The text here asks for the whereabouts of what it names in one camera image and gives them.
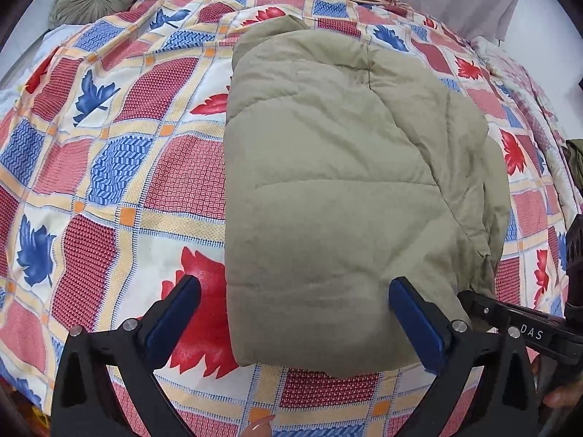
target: silver bolt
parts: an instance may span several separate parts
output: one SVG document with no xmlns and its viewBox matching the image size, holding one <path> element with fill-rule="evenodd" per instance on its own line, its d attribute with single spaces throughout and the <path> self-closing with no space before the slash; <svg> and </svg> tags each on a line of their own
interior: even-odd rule
<svg viewBox="0 0 583 437">
<path fill-rule="evenodd" d="M 518 338 L 520 337 L 520 330 L 518 330 L 516 327 L 509 327 L 508 335 L 510 335 L 512 338 Z"/>
<path fill-rule="evenodd" d="M 77 335 L 80 335 L 82 331 L 83 327 L 81 325 L 73 325 L 69 330 L 69 335 L 71 337 L 76 337 Z"/>
<path fill-rule="evenodd" d="M 138 321 L 136 319 L 126 319 L 121 326 L 129 332 L 138 326 Z"/>
<path fill-rule="evenodd" d="M 451 323 L 451 327 L 456 332 L 464 333 L 465 331 L 467 331 L 467 324 L 463 320 L 454 320 Z"/>
</svg>

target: bedspread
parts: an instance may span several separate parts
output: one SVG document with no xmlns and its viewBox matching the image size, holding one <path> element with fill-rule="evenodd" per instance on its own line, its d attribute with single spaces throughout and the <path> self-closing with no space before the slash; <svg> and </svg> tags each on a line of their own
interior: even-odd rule
<svg viewBox="0 0 583 437">
<path fill-rule="evenodd" d="M 238 435 L 270 414 L 276 435 L 392 436 L 428 389 L 420 366 L 339 380 L 232 357 L 222 150 L 232 47 L 284 14 L 418 58 L 476 103 L 511 190 L 498 297 L 562 313 L 565 219 L 581 199 L 540 89 L 511 87 L 487 54 L 394 0 L 138 0 L 51 54 L 0 123 L 0 374 L 45 412 L 68 329 L 142 316 L 184 273 L 200 278 L 202 304 L 156 375 L 199 437 Z"/>
</svg>

